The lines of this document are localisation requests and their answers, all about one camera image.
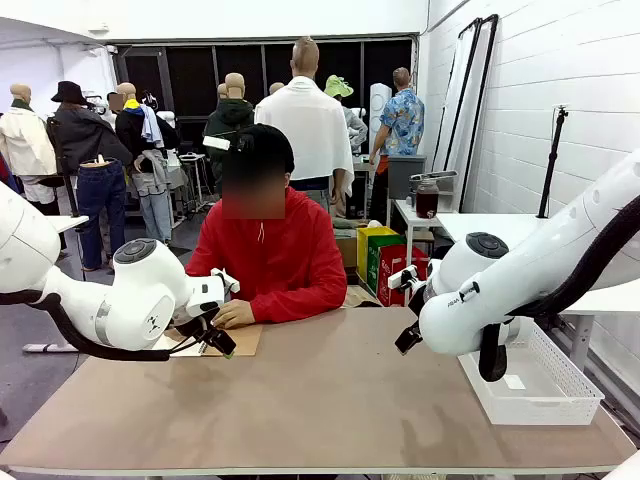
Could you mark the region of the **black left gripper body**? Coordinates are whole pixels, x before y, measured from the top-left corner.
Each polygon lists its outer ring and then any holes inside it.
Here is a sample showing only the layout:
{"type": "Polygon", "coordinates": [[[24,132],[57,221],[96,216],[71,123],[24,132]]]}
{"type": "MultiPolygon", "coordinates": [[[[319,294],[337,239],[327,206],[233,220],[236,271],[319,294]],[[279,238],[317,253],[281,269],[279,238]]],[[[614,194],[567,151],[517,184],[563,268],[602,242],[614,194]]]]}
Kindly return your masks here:
{"type": "Polygon", "coordinates": [[[186,323],[174,325],[177,332],[183,337],[193,337],[195,340],[213,345],[221,337],[220,331],[212,324],[215,314],[205,312],[195,318],[189,318],[186,323]]]}

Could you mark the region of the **person's left hand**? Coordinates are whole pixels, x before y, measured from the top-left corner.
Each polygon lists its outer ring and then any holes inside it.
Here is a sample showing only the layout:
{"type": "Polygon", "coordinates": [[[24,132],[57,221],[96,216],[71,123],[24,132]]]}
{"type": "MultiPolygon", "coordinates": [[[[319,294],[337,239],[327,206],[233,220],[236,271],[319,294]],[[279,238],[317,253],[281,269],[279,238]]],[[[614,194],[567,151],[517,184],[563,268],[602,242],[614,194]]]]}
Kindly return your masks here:
{"type": "Polygon", "coordinates": [[[254,323],[251,304],[239,299],[223,304],[211,322],[213,327],[221,329],[243,328],[254,323]]]}

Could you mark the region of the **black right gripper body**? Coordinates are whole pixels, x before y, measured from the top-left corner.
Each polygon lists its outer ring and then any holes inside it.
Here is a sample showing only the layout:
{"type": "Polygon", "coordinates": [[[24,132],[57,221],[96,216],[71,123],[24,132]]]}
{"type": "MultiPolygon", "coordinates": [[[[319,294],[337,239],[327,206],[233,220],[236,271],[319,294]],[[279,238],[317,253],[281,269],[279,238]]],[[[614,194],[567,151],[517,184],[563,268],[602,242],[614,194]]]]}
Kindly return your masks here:
{"type": "Polygon", "coordinates": [[[422,309],[424,307],[424,304],[426,303],[425,291],[426,291],[425,287],[419,287],[418,289],[416,289],[413,292],[413,295],[412,295],[412,297],[411,297],[411,299],[409,300],[409,303],[408,303],[408,308],[416,316],[416,320],[409,327],[409,330],[411,332],[414,332],[414,333],[419,331],[419,317],[420,317],[421,311],[422,311],[422,309]]]}

